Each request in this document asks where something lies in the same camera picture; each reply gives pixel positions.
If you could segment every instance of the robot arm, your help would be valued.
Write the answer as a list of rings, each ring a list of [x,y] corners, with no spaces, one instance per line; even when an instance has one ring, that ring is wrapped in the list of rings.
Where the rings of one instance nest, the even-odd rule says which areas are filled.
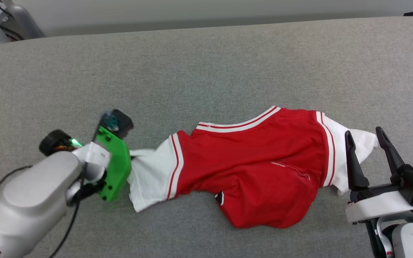
[[[350,132],[345,133],[348,184],[346,215],[353,224],[366,224],[376,258],[413,258],[413,168],[405,164],[382,128],[376,128],[390,166],[391,183],[369,187],[355,155]],[[383,228],[385,222],[405,220]]]
[[[103,116],[94,141],[81,146],[60,130],[40,150],[47,157],[0,192],[0,258],[23,257],[66,215],[92,194],[113,201],[130,172],[122,142],[133,124],[118,110]]]

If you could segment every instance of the white wall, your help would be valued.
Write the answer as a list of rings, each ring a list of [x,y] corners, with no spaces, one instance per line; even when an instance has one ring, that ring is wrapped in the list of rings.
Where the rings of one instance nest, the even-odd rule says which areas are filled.
[[[46,36],[402,16],[413,0],[5,0]]]

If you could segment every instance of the gray table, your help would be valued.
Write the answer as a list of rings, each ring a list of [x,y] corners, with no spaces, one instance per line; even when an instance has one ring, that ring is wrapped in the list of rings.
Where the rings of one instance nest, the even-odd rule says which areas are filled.
[[[310,21],[68,36],[0,45],[0,178],[39,162],[41,139],[63,129],[85,142],[99,115],[133,119],[126,141],[157,147],[199,121],[234,124],[272,105],[316,109],[350,128],[382,126],[413,165],[413,18]],[[363,169],[387,183],[385,154]],[[348,195],[323,188],[288,229],[229,224],[208,193],[133,211],[128,189],[115,204],[81,205],[59,257],[372,257],[366,228],[346,221]],[[60,242],[68,213],[30,257]]]

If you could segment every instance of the basketball jersey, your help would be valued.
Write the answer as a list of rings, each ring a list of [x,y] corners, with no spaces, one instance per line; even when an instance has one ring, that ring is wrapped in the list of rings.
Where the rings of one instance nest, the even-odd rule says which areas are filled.
[[[208,191],[238,228],[299,222],[318,188],[347,191],[344,134],[324,113],[272,106],[240,124],[199,123],[156,150],[131,151],[130,198],[139,212],[161,201]],[[350,129],[360,162],[375,134]]]

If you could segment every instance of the white stripe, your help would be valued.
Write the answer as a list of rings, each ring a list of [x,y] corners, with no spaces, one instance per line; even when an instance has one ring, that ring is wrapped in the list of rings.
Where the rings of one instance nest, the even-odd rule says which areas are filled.
[[[329,155],[328,155],[328,171],[326,172],[326,179],[324,180],[323,186],[328,186],[329,181],[331,180],[332,177],[332,168],[333,168],[333,159],[334,159],[334,147],[332,145],[332,138],[331,138],[331,133],[329,132],[329,129],[323,124],[321,117],[324,116],[324,113],[321,113],[317,111],[317,122],[321,124],[321,126],[324,129],[324,132],[326,133],[326,139],[328,140],[328,149],[329,149]]]
[[[269,112],[270,110],[274,109],[275,106],[271,106],[269,109],[267,109],[266,111],[264,111],[262,114],[260,114],[259,116],[256,116],[254,119],[257,119],[260,116],[263,116],[265,113]],[[204,122],[200,122],[199,124],[205,124],[205,125],[214,125],[214,126],[240,126],[243,124],[247,124],[251,121],[253,121],[254,119],[250,119],[246,122],[243,123],[239,123],[239,124],[211,124],[211,123],[204,123]]]
[[[272,110],[275,106],[273,106],[272,108],[268,109],[267,111],[265,111],[264,113],[260,114],[259,116],[257,116],[256,118],[262,116],[263,114],[269,112],[270,110]],[[264,120],[268,119],[269,117],[271,117],[274,113],[277,113],[281,108],[277,107],[275,108],[272,112],[270,112],[269,114],[267,114],[266,116],[263,116],[262,118],[260,118],[259,120],[256,120],[255,122],[248,124],[248,125],[244,125],[244,126],[240,126],[240,127],[236,127],[236,128],[213,128],[213,127],[208,127],[208,126],[197,126],[196,129],[199,130],[205,130],[205,131],[210,131],[210,132],[217,132],[217,133],[229,133],[229,132],[238,132],[238,131],[243,131],[243,130],[247,130],[250,128],[253,128],[255,126],[257,126],[258,124],[264,122]],[[230,124],[230,125],[225,125],[225,124],[209,124],[209,123],[199,123],[199,124],[205,124],[205,125],[212,125],[212,126],[223,126],[223,127],[228,127],[228,126],[237,126],[237,125],[241,125],[241,124],[246,124],[249,123],[254,119],[248,120],[244,123],[240,123],[240,124]]]
[[[174,148],[176,148],[177,154],[178,154],[178,167],[175,170],[175,175],[173,176],[173,182],[172,182],[172,189],[170,192],[170,198],[174,198],[176,195],[176,190],[177,190],[177,182],[179,179],[179,175],[181,174],[182,167],[184,165],[184,158],[182,157],[182,150],[181,150],[181,145],[179,144],[179,138],[177,134],[173,134],[173,140],[175,142]]]
[[[299,173],[300,176],[306,177],[310,181],[310,175],[301,173],[297,168],[293,168],[292,166],[289,166],[289,165],[282,165],[282,164],[279,164],[279,163],[276,163],[276,162],[271,162],[271,164],[278,165],[278,166],[283,167],[283,168],[286,168],[286,167],[292,168],[293,170],[297,171],[297,173]]]

